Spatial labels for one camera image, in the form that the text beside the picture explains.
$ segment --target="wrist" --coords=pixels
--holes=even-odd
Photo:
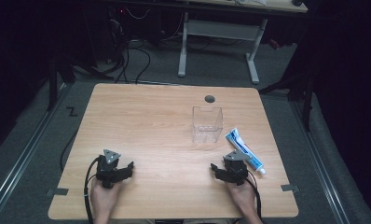
[[[107,224],[109,223],[110,214],[97,214],[93,224]]]
[[[253,207],[242,207],[240,212],[247,224],[261,224],[261,219]]]

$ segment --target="toothpaste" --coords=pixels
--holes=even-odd
[[[251,159],[248,162],[253,166],[253,168],[259,172],[261,175],[266,173],[264,169],[264,164],[259,160],[255,154],[250,150],[246,144],[244,144],[243,140],[241,139],[238,129],[234,128],[231,132],[226,135],[226,139],[231,142],[237,150],[243,152],[244,154],[250,156]]]

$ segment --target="desk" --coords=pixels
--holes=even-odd
[[[205,102],[206,95],[215,102]],[[204,105],[223,109],[216,143],[192,141],[192,107]],[[256,175],[263,217],[296,216],[293,192],[281,188],[289,181],[257,90],[115,84],[95,87],[58,185],[69,191],[54,196],[48,215],[87,219],[84,178],[107,148],[122,154],[118,168],[135,164],[112,218],[239,217],[224,182],[210,168],[211,163],[224,168],[223,156],[234,149],[225,134],[234,127],[266,166],[264,177]]]
[[[189,0],[190,2],[217,4],[224,6],[234,6],[239,2],[238,7],[255,7],[264,10],[281,10],[288,12],[302,12],[306,13],[308,9],[302,4],[296,7],[291,3],[291,0],[267,0],[264,6],[252,0],[244,1],[227,1],[227,0]],[[233,23],[212,22],[212,21],[199,21],[189,20],[188,13],[185,14],[183,26],[183,43],[180,51],[180,62],[178,76],[184,77],[186,75],[186,41],[188,35],[205,35],[211,37],[223,37],[231,39],[240,39],[253,41],[250,53],[247,53],[246,62],[249,67],[250,77],[254,84],[259,83],[259,77],[255,69],[254,57],[257,53],[258,46],[261,42],[262,35],[264,34],[268,19],[263,19],[260,25],[240,25]]]

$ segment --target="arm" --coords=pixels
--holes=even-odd
[[[261,224],[261,219],[258,217],[257,211],[255,210],[255,194],[252,186],[247,182],[240,186],[226,182],[226,185],[234,204],[238,207],[246,222],[248,224]]]
[[[109,223],[111,213],[117,203],[120,187],[121,182],[117,182],[111,189],[105,189],[102,186],[102,181],[96,178],[92,179],[90,200],[95,215],[95,224]]]

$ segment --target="white table leg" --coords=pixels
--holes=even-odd
[[[185,13],[185,21],[184,21],[184,28],[183,28],[183,43],[182,43],[182,51],[180,52],[180,62],[179,62],[179,77],[186,76],[186,38],[188,33],[188,13]]]
[[[246,60],[247,60],[247,64],[249,65],[250,76],[251,76],[252,82],[254,84],[259,83],[258,74],[257,74],[257,71],[255,70],[254,57],[255,57],[255,54],[257,53],[258,46],[261,42],[262,35],[264,34],[265,27],[267,26],[267,22],[268,22],[267,19],[262,20],[261,25],[260,25],[260,27],[257,31],[257,35],[256,35],[256,38],[255,38],[255,41],[254,41],[254,45],[252,47],[252,52],[251,53],[246,53]]]

